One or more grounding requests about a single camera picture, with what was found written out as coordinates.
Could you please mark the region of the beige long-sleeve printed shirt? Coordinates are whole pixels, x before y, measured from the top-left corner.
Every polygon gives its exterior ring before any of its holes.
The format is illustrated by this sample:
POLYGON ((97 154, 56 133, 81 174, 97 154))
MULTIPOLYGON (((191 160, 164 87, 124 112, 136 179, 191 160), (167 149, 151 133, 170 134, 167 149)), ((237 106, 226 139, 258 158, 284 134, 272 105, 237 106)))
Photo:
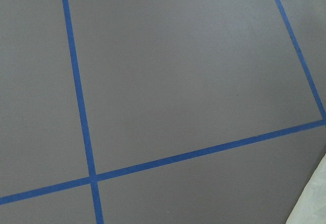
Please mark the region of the beige long-sleeve printed shirt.
POLYGON ((302 191, 286 223, 325 223, 325 157, 302 191))

